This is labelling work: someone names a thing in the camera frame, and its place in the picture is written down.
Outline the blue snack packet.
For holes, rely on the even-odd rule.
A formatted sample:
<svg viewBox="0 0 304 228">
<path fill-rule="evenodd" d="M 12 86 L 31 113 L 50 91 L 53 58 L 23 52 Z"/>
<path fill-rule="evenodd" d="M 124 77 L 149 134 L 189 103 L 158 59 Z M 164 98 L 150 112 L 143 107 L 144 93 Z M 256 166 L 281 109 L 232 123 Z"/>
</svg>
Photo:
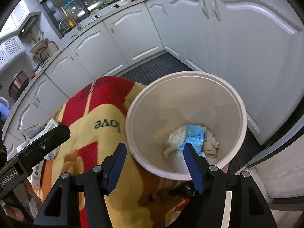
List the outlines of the blue snack packet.
<svg viewBox="0 0 304 228">
<path fill-rule="evenodd" d="M 181 145 L 177 148 L 183 151 L 184 146 L 190 143 L 197 154 L 201 154 L 203 145 L 205 143 L 206 128 L 197 125 L 187 125 L 185 139 Z"/>
</svg>

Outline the white tissue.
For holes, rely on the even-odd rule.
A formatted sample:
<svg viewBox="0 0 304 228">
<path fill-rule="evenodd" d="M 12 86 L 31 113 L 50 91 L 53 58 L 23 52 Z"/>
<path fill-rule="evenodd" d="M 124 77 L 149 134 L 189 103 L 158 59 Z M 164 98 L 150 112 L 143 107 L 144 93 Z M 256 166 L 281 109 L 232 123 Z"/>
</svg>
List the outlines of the white tissue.
<svg viewBox="0 0 304 228">
<path fill-rule="evenodd" d="M 187 126 L 179 127 L 175 132 L 169 135 L 166 142 L 166 149 L 163 151 L 165 158 L 168 158 L 169 154 L 175 150 L 178 150 L 185 141 L 187 135 Z"/>
</svg>

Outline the white box with barcode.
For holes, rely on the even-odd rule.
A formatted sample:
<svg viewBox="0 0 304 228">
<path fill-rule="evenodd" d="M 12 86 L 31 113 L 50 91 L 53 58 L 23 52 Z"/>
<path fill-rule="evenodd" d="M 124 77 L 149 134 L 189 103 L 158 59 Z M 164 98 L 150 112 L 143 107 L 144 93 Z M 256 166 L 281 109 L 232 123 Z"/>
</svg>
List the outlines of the white box with barcode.
<svg viewBox="0 0 304 228">
<path fill-rule="evenodd" d="M 41 137 L 42 135 L 46 134 L 47 132 L 49 132 L 50 130 L 52 130 L 53 128 L 57 127 L 59 124 L 54 120 L 51 119 L 48 124 L 46 125 L 46 127 L 39 132 L 36 136 L 34 136 L 29 143 L 31 144 L 32 142 L 34 142 L 35 140 L 37 140 L 39 137 Z"/>
</svg>

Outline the white round trash bin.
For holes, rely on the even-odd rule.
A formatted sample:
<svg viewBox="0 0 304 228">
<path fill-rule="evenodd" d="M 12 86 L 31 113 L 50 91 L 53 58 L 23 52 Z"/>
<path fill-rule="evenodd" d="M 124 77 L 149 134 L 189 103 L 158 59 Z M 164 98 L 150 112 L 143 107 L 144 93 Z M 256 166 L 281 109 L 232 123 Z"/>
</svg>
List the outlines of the white round trash bin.
<svg viewBox="0 0 304 228">
<path fill-rule="evenodd" d="M 227 170 L 238 153 L 247 130 L 244 102 L 223 79 L 203 72 L 166 75 L 145 87 L 126 116 L 127 147 L 147 171 L 161 178 L 189 181 L 181 152 L 164 156 L 170 134 L 188 125 L 207 128 L 219 142 L 219 152 L 209 163 Z"/>
</svg>

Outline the white kitchen base cabinets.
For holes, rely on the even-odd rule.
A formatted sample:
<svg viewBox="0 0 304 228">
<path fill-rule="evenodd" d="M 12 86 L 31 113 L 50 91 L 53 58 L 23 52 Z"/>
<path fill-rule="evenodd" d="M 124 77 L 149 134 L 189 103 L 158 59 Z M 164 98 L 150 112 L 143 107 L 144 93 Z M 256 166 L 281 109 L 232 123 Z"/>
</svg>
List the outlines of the white kitchen base cabinets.
<svg viewBox="0 0 304 228">
<path fill-rule="evenodd" d="M 11 109 L 3 137 L 18 145 L 65 98 L 162 51 L 230 83 L 259 144 L 275 144 L 303 116 L 303 9 L 295 0 L 137 0 L 55 52 Z"/>
</svg>

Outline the printed foil snack bag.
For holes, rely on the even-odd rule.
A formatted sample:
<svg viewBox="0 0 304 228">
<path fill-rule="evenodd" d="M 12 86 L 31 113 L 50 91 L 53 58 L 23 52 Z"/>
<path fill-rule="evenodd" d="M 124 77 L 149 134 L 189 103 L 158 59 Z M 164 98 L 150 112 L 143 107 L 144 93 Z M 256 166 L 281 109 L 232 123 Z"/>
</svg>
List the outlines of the printed foil snack bag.
<svg viewBox="0 0 304 228">
<path fill-rule="evenodd" d="M 41 131 L 43 131 L 46 127 L 46 124 L 37 124 L 32 125 L 26 128 L 21 132 L 22 136 L 26 139 L 26 141 L 30 141 L 33 139 L 37 134 L 39 134 Z"/>
</svg>

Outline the blue electric kettle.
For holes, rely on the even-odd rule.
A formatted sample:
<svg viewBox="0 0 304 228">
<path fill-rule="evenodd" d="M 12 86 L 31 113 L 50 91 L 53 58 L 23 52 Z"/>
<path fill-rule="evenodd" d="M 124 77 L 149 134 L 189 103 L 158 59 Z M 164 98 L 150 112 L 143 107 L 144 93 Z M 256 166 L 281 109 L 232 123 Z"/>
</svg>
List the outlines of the blue electric kettle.
<svg viewBox="0 0 304 228">
<path fill-rule="evenodd" d="M 4 125 L 10 114 L 9 102 L 4 97 L 0 97 L 0 111 L 1 111 L 1 123 L 2 125 Z"/>
</svg>

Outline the crumpled beige paper ball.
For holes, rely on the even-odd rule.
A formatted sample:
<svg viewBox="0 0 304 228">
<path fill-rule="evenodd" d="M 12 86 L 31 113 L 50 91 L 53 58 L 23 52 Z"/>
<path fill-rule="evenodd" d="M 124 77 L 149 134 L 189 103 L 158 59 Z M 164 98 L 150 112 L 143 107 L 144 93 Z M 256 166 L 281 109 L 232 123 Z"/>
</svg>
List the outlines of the crumpled beige paper ball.
<svg viewBox="0 0 304 228">
<path fill-rule="evenodd" d="M 207 157 L 215 158 L 219 152 L 219 142 L 207 141 L 204 144 L 203 151 Z"/>
</svg>

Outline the copper coloured cooking pot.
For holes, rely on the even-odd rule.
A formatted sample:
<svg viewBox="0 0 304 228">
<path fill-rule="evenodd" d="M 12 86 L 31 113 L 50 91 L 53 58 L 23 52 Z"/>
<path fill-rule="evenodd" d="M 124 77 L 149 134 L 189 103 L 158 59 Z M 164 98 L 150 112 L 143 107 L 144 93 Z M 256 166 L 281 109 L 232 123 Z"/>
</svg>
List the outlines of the copper coloured cooking pot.
<svg viewBox="0 0 304 228">
<path fill-rule="evenodd" d="M 20 97 L 21 93 L 29 84 L 29 77 L 28 75 L 22 70 L 18 74 L 14 76 L 12 83 L 8 88 L 9 96 L 17 101 Z"/>
</svg>

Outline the red yellow patterned blanket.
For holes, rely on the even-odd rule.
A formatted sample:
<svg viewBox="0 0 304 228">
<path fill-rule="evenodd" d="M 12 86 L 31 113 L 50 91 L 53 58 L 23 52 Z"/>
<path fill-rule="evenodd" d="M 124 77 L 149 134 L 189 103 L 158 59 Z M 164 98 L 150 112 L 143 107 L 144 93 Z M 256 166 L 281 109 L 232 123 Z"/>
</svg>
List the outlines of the red yellow patterned blanket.
<svg viewBox="0 0 304 228">
<path fill-rule="evenodd" d="M 69 127 L 71 137 L 59 147 L 53 160 L 44 163 L 41 187 L 35 193 L 44 200 L 63 172 L 80 174 L 101 164 L 120 142 L 125 142 L 127 111 L 144 85 L 106 76 L 70 98 L 53 119 Z M 170 196 L 178 181 L 155 176 L 131 155 L 126 157 L 115 190 L 105 202 L 114 227 L 166 227 L 175 221 L 187 200 Z"/>
</svg>

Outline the white lattice upper cabinets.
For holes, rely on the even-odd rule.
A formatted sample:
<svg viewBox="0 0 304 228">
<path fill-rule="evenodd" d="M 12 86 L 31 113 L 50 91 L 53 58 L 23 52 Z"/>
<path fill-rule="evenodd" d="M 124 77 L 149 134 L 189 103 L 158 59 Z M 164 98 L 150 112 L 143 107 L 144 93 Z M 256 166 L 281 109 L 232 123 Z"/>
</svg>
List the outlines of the white lattice upper cabinets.
<svg viewBox="0 0 304 228">
<path fill-rule="evenodd" d="M 8 64 L 19 54 L 26 52 L 18 36 L 13 36 L 1 42 L 1 66 Z"/>
</svg>

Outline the dish rack with boards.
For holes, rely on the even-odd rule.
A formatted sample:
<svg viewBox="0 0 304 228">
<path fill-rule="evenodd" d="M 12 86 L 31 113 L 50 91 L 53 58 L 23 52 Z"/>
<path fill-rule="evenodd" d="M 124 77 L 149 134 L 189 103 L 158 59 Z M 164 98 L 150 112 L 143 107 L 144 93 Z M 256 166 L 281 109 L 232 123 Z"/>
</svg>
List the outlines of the dish rack with boards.
<svg viewBox="0 0 304 228">
<path fill-rule="evenodd" d="M 30 53 L 36 64 L 43 64 L 46 63 L 58 49 L 59 47 L 54 41 L 45 38 L 36 43 L 30 50 Z"/>
</svg>

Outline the chrome sink faucet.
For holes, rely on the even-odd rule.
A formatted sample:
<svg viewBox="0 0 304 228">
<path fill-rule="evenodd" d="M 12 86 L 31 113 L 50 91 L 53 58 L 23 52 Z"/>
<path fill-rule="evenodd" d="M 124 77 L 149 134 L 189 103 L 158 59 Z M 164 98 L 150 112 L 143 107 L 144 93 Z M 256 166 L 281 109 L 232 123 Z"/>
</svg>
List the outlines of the chrome sink faucet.
<svg viewBox="0 0 304 228">
<path fill-rule="evenodd" d="M 65 24 L 66 28 L 77 28 L 79 31 L 81 30 L 81 27 L 76 23 L 76 21 L 70 17 L 66 17 L 63 20 L 60 21 L 59 23 L 59 29 L 62 29 L 62 25 Z"/>
</svg>

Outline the dark ribbed floor mat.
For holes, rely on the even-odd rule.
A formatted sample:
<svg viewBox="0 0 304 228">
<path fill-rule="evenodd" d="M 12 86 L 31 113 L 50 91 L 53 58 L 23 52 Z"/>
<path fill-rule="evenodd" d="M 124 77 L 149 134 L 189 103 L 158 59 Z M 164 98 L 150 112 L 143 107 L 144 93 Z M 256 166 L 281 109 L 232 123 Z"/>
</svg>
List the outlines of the dark ribbed floor mat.
<svg viewBox="0 0 304 228">
<path fill-rule="evenodd" d="M 135 64 L 120 75 L 148 86 L 169 74 L 186 72 L 189 67 L 167 52 L 156 54 L 150 60 Z M 139 126 L 155 127 L 161 131 L 161 140 L 169 137 L 182 125 L 202 125 L 210 129 L 220 142 L 220 161 L 232 149 L 240 128 L 239 114 L 231 96 L 219 85 L 190 77 L 173 80 L 164 85 L 151 105 L 143 104 Z"/>
</svg>

